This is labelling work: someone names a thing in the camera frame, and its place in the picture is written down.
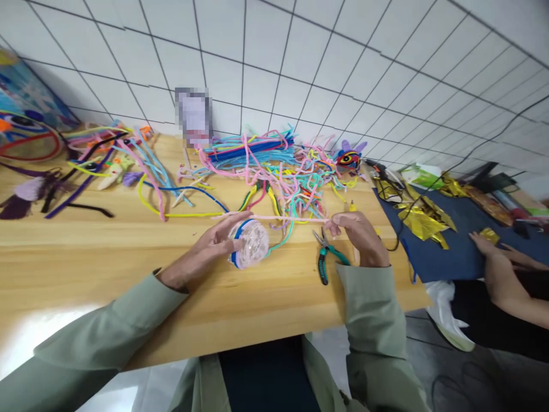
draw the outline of pliers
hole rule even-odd
[[[335,247],[333,247],[328,243],[328,240],[326,239],[326,235],[324,233],[324,228],[321,228],[321,230],[322,230],[322,237],[320,237],[318,233],[316,233],[315,231],[313,231],[313,234],[316,237],[316,240],[318,240],[319,243],[322,245],[322,247],[320,248],[318,267],[319,267],[320,280],[322,281],[323,285],[327,285],[328,273],[326,271],[326,254],[328,252],[332,253],[333,255],[336,255],[336,257],[339,258],[339,260],[341,260],[341,263],[345,266],[350,266],[351,263],[343,253],[339,252]]]

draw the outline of colorful painted artwork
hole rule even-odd
[[[40,121],[60,132],[74,130],[80,121],[15,54],[0,49],[0,110],[41,114]]]
[[[40,114],[27,113],[33,117]],[[20,161],[52,159],[63,150],[61,135],[29,116],[0,111],[0,157]]]

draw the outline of white tiled wall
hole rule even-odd
[[[217,134],[290,123],[298,141],[367,141],[363,153],[391,168],[449,168],[549,94],[547,65],[447,0],[2,6],[0,44],[94,122],[120,118],[177,133],[170,91],[206,86]],[[548,132],[549,100],[456,171],[492,160],[522,180],[549,175]]]

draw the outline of blurred phone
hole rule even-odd
[[[176,88],[176,121],[189,146],[212,142],[212,99],[207,89]]]

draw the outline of blue rim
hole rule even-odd
[[[238,229],[236,229],[236,233],[234,234],[234,238],[235,239],[238,239],[240,237],[240,235],[242,234],[243,230],[244,230],[244,225],[250,221],[252,221],[253,219],[248,219],[248,220],[244,220],[242,222],[242,224],[240,225],[240,227]],[[236,264],[236,251],[232,252],[231,255],[230,255],[230,260],[231,262],[233,263],[233,265],[235,265],[238,269],[240,269],[240,267],[238,267],[238,265]]]

